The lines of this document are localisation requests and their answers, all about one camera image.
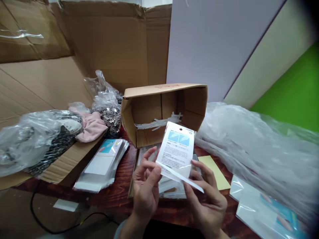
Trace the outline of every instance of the wooden table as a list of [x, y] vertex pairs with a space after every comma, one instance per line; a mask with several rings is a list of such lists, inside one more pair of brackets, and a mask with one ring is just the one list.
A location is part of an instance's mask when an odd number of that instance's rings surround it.
[[[121, 136], [123, 139], [129, 141], [127, 134], [123, 129], [121, 130]], [[195, 153], [198, 157], [209, 155], [209, 153], [198, 146], [195, 146]], [[44, 181], [40, 184], [38, 193], [78, 203], [85, 203], [89, 206], [112, 209], [116, 213], [130, 214], [133, 209], [133, 202], [128, 200], [127, 195], [133, 173], [135, 155], [136, 149], [130, 142], [130, 146], [117, 168], [114, 184], [101, 190], [98, 194], [74, 191], [72, 188], [50, 184]], [[227, 170], [218, 157], [213, 155], [211, 156], [226, 177], [227, 181], [231, 183], [233, 175]], [[33, 192], [38, 183], [39, 180], [30, 179], [16, 188]], [[226, 197], [228, 202], [228, 207], [222, 225], [224, 232], [230, 237], [259, 238], [236, 217], [238, 202], [229, 196], [229, 189], [222, 190], [221, 193]], [[182, 226], [196, 227], [186, 200], [161, 199], [159, 201], [158, 209], [154, 215], [154, 219]]]

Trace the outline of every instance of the yellow paper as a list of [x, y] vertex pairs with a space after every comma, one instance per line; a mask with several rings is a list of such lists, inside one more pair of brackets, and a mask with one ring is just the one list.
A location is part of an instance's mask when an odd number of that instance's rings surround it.
[[230, 184], [227, 182], [223, 173], [220, 171], [211, 156], [198, 157], [198, 160], [214, 172], [218, 190], [230, 189]]

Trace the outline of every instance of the finger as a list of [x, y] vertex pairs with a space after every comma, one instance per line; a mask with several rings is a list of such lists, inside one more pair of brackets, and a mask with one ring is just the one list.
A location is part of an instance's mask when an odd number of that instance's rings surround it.
[[183, 185], [184, 185], [184, 189], [185, 189], [186, 198], [189, 201], [189, 204], [190, 204], [193, 212], [194, 213], [199, 212], [201, 204], [200, 204], [197, 196], [195, 195], [194, 190], [192, 189], [192, 187], [189, 184], [187, 184], [185, 182], [183, 182]]
[[203, 180], [203, 178], [200, 175], [200, 173], [195, 171], [195, 170], [193, 170], [193, 169], [190, 171], [190, 176], [193, 177], [195, 180]]
[[145, 176], [146, 176], [146, 179], [150, 176], [151, 174], [151, 170], [147, 169], [146, 172], [145, 172]]
[[208, 182], [213, 188], [217, 189], [217, 183], [213, 171], [202, 162], [192, 160], [192, 164], [195, 167], [199, 167], [202, 171], [203, 179]]
[[215, 189], [206, 181], [196, 181], [196, 180], [191, 180], [191, 181], [193, 183], [196, 183], [198, 186], [200, 186], [204, 190], [205, 195], [207, 195], [211, 203], [213, 203], [214, 205], [220, 208], [224, 208], [224, 198], [223, 198], [223, 195], [218, 191], [218, 189]]
[[157, 166], [154, 162], [143, 161], [140, 166], [133, 173], [133, 180], [144, 180], [145, 172], [147, 169], [153, 170]]
[[141, 161], [146, 161], [149, 159], [149, 157], [156, 151], [157, 147], [154, 146], [153, 148], [150, 148], [146, 153], [143, 155], [143, 158]]
[[143, 189], [145, 190], [144, 193], [148, 194], [150, 192], [152, 192], [153, 187], [158, 184], [159, 180], [160, 180], [160, 173], [161, 173], [161, 167], [160, 166], [156, 166], [151, 174], [148, 176]]
[[154, 162], [157, 160], [157, 157], [158, 157], [158, 155], [159, 155], [159, 152], [160, 152], [160, 148], [157, 150], [156, 156], [155, 156], [155, 158], [154, 158]]

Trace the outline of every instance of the hand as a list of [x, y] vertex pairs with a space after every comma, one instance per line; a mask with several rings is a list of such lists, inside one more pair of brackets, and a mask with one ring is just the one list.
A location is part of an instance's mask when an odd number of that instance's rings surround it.
[[214, 173], [202, 162], [192, 160], [192, 164], [200, 168], [203, 176], [192, 170], [191, 176], [196, 179], [192, 181], [203, 188], [208, 199], [207, 203], [200, 203], [192, 187], [184, 182], [194, 220], [206, 239], [227, 237], [220, 229], [227, 209], [227, 200], [217, 189]]
[[121, 229], [119, 239], [142, 238], [146, 225], [157, 209], [161, 167], [148, 161], [155, 151], [156, 147], [149, 149], [133, 173], [133, 212]]
[[133, 173], [133, 213], [146, 224], [154, 215], [159, 203], [159, 180], [161, 167], [148, 158], [155, 153], [156, 146], [143, 156], [140, 166]]

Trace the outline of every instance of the bag of chains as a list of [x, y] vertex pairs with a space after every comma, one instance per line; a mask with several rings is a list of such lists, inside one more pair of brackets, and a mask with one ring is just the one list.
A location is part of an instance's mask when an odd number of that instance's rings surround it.
[[123, 95], [117, 89], [115, 89], [113, 86], [111, 86], [109, 83], [105, 81], [103, 72], [101, 70], [96, 70], [95, 74], [97, 76], [96, 78], [84, 78], [84, 81], [88, 85], [93, 95], [97, 96], [99, 92], [105, 91], [107, 93], [114, 95], [117, 99], [117, 102], [121, 104]]
[[96, 70], [95, 74], [96, 78], [84, 79], [95, 95], [91, 113], [97, 111], [101, 114], [101, 119], [109, 128], [105, 134], [106, 138], [118, 138], [122, 122], [121, 103], [123, 95], [105, 81], [101, 70]]
[[105, 137], [109, 139], [118, 138], [122, 118], [121, 105], [118, 103], [116, 96], [106, 91], [99, 92], [94, 98], [91, 113], [94, 111], [101, 114], [101, 119], [109, 128]]

